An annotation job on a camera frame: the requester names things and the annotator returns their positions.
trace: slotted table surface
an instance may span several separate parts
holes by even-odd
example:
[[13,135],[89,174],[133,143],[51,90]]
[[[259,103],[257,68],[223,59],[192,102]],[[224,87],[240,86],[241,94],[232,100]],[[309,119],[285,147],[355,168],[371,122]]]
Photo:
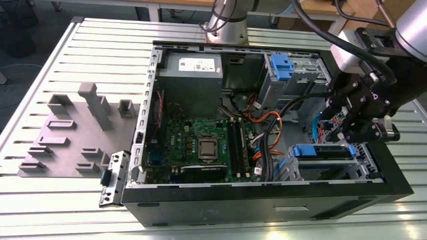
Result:
[[[99,208],[99,179],[17,177],[17,166],[51,112],[47,102],[52,94],[68,94],[72,101],[83,101],[77,95],[80,83],[93,82],[109,103],[120,99],[140,103],[153,40],[196,43],[204,42],[204,34],[191,24],[93,18],[69,24],[0,136],[0,237],[427,238],[427,115],[416,101],[406,104],[393,117],[401,138],[388,144],[415,194],[341,219],[144,228],[124,207]],[[248,40],[255,46],[329,48],[309,32],[251,28]]]

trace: ram slot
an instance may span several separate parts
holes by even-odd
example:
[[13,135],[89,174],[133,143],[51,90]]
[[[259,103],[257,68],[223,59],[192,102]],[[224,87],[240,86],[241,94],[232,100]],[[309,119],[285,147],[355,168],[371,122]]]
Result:
[[243,172],[248,176],[249,171],[249,155],[248,155],[248,142],[247,142],[247,132],[243,119],[239,118],[239,127],[240,127],[240,138],[241,138],[241,149],[243,149]]
[[227,123],[227,135],[228,135],[231,174],[236,176],[239,173],[239,161],[237,161],[237,152],[236,152],[235,121],[232,119]]
[[243,177],[245,174],[245,155],[244,155],[244,136],[241,132],[240,122],[233,123],[235,148],[237,156],[237,173]]

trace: sticker label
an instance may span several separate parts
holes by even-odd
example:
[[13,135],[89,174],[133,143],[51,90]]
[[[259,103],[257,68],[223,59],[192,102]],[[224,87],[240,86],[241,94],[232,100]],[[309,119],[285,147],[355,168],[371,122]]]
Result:
[[179,60],[179,71],[215,72],[213,58],[181,58]]
[[255,107],[256,109],[260,109],[260,108],[261,108],[261,105],[259,104],[257,101],[253,102],[253,107]]
[[253,174],[255,175],[261,175],[261,172],[263,172],[263,169],[256,167],[255,170],[253,170]]

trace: metal case frame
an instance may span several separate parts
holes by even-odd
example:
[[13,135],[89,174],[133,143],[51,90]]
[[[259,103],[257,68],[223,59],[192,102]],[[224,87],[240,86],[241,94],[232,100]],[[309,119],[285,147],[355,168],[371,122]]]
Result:
[[[260,47],[217,45],[208,43],[155,42],[163,48],[199,49],[216,48],[217,51],[260,51]],[[263,48],[268,53],[285,49]],[[317,51],[327,70],[335,74],[337,66],[328,51]],[[155,80],[155,68],[161,51],[152,50],[148,67],[148,84]],[[149,108],[151,91],[147,90],[144,106]],[[144,136],[147,112],[141,106],[136,132]],[[360,184],[300,184],[276,185],[273,182],[257,186],[177,187],[156,186],[133,188],[133,171],[139,171],[143,158],[144,140],[132,147],[132,159],[120,203],[144,226],[205,225],[243,222],[283,222],[295,220],[337,219],[379,203],[392,202],[411,195],[412,189],[383,142],[369,142],[365,148],[380,169],[381,183]]]

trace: floor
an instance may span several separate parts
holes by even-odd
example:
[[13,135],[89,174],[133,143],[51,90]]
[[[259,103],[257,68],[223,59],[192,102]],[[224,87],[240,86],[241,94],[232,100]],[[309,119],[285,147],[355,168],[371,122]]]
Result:
[[[128,6],[108,6],[79,3],[61,3],[61,11],[53,10],[48,1],[36,1],[33,11],[39,24],[28,28],[32,40],[36,44],[36,53],[25,58],[12,58],[0,50],[0,69],[15,64],[35,64],[43,66],[49,54],[61,38],[73,16],[88,18],[137,20],[136,9]],[[148,11],[143,10],[143,20],[148,21]],[[168,23],[199,24],[208,21],[209,12],[183,11],[171,18],[169,12],[163,10],[163,21]],[[248,26],[252,28],[269,28],[268,17],[249,16]],[[19,106],[27,90],[37,76],[40,67],[19,65],[1,69],[3,75],[9,79],[9,84],[0,87],[0,132]]]

